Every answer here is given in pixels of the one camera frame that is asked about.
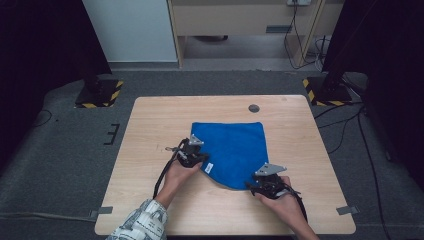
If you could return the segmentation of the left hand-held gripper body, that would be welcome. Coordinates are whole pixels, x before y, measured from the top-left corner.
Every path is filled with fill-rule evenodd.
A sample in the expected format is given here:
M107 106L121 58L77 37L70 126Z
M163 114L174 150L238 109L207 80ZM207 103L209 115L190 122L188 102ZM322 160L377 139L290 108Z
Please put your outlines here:
M200 150L204 142L191 134L189 138L181 141L177 150L177 160L184 167L194 167L199 163Z

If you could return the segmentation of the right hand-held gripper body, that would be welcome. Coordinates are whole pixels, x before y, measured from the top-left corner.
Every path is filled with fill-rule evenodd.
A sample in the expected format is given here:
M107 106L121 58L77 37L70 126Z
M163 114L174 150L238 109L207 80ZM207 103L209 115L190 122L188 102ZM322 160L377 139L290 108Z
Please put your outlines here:
M285 166L265 163L254 172L254 180L258 184L256 192L273 200L287 193L296 195L297 191L286 184L279 176L280 172L286 170Z

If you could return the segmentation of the blue towel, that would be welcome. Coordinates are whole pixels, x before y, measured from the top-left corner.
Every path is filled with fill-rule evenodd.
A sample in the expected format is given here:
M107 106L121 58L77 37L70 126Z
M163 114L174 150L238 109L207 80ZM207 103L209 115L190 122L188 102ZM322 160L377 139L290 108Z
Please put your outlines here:
M204 142L209 159L201 170L213 181L234 190L247 190L252 175L269 162L263 125L194 122L191 133Z

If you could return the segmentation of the person's right hand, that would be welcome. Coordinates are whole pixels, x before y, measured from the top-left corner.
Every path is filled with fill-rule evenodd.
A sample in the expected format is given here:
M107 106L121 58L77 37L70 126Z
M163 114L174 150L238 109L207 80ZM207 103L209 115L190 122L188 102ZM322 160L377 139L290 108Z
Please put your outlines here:
M300 205L293 195L284 194L278 199L269 199L256 193L254 197L273 211L287 226L300 226L306 223Z

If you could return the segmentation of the person's left hand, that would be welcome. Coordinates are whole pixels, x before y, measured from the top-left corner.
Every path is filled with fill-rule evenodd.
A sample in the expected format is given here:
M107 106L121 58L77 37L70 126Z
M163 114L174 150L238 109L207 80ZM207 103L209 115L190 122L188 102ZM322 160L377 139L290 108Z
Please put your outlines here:
M165 175L165 182L158 193L156 200L163 205L169 205L183 184L196 172L202 164L198 163L191 168L182 166L179 162L173 162Z

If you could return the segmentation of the grey tape piece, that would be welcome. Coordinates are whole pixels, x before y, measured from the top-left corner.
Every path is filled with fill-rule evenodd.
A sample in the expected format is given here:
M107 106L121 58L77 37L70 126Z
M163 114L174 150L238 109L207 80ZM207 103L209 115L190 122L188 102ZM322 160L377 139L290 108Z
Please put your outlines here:
M339 215L346 215L346 214L354 215L360 212L357 206L343 206L343 207L337 208L336 211Z
M89 218L91 220L97 220L98 216L101 214L111 214L113 211L112 206L99 207L97 210L91 210L89 213Z

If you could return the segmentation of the black yellow-striped stand base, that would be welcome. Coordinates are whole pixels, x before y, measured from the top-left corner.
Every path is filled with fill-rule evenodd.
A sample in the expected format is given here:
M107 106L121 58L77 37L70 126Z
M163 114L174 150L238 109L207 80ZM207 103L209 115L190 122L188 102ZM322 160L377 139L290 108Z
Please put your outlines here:
M307 77L302 80L307 96L314 106L342 106L352 103L347 88L325 77Z
M76 108L111 107L114 105L123 82L100 80L95 88L84 86L75 100Z

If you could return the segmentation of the dark object under desk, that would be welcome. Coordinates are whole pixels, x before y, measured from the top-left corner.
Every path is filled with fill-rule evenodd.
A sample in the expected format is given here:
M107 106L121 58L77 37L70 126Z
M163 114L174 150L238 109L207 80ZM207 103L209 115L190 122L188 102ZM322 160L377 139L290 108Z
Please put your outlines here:
M228 40L228 35L224 36L195 36L195 39L203 42L221 42Z

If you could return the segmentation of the white cabinet panel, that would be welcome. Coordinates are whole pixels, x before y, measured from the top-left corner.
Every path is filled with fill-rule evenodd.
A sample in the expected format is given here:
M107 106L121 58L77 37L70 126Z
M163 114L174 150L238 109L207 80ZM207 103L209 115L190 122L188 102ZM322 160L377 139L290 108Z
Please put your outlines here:
M167 0L83 0L106 59L176 62Z

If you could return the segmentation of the light wooden desk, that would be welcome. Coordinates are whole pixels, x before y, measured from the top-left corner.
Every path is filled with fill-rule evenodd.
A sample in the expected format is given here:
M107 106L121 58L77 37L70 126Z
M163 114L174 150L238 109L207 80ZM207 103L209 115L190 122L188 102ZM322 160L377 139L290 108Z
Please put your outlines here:
M313 39L333 34L345 0L312 0L287 6L287 0L167 0L178 62L189 36L285 34L289 57L306 62Z

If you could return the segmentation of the black curtain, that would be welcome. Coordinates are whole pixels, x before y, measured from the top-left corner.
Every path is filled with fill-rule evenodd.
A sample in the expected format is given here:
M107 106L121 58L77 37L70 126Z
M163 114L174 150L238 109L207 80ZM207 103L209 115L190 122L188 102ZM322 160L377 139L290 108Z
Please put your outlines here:
M45 95L111 72L83 0L0 0L0 171L31 128Z
M345 0L332 34L393 160L424 191L424 0Z

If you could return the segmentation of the black stand post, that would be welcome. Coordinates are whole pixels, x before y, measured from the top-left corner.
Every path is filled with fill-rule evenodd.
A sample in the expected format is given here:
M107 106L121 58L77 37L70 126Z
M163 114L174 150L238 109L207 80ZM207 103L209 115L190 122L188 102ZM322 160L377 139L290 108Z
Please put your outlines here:
M85 88L91 94L99 94L101 91L101 84L96 73L89 65L83 65L81 74L85 82Z
M325 94L335 92L338 88L344 70L345 59L346 46L344 42L339 42L335 38L332 38L323 66L323 72L326 72L326 76L323 81L322 90Z

